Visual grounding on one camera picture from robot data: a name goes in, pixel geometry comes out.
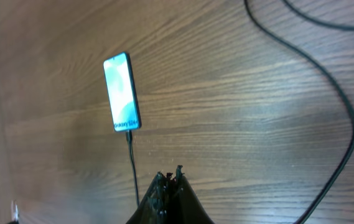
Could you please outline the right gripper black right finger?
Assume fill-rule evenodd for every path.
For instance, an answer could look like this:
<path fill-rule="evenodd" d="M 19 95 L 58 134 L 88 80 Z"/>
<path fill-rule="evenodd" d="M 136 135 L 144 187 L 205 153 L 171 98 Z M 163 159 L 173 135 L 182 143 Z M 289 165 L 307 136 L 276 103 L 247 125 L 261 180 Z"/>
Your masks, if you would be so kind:
<path fill-rule="evenodd" d="M 175 175 L 177 217 L 183 224 L 214 224 L 184 176 L 182 168 L 182 165 L 178 165 Z"/>

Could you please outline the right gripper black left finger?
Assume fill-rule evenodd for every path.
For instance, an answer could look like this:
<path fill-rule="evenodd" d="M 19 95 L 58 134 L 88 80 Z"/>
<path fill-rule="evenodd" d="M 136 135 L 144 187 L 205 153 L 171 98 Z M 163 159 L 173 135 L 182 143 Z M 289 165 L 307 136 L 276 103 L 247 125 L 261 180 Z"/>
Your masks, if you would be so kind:
<path fill-rule="evenodd" d="M 171 179 L 158 172 L 137 210 L 126 224 L 164 224 L 167 221 L 167 209 L 170 202 Z"/>

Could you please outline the Galaxy S24 smartphone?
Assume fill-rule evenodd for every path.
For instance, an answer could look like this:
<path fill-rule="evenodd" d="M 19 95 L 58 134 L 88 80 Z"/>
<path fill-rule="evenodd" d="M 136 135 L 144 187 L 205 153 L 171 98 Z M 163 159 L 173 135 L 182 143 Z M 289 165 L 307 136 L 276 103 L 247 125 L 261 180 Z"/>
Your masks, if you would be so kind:
<path fill-rule="evenodd" d="M 116 132 L 141 127 L 131 60 L 127 52 L 121 52 L 103 62 L 109 107 Z"/>

